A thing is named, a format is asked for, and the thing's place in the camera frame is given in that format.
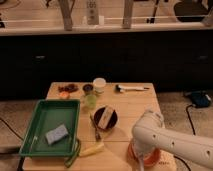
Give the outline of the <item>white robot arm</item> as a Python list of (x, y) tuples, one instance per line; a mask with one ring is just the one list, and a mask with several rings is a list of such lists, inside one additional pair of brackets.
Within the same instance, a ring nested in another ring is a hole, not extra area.
[(213, 139), (166, 129), (161, 113), (146, 110), (132, 127), (132, 136), (138, 159), (161, 149), (213, 169)]

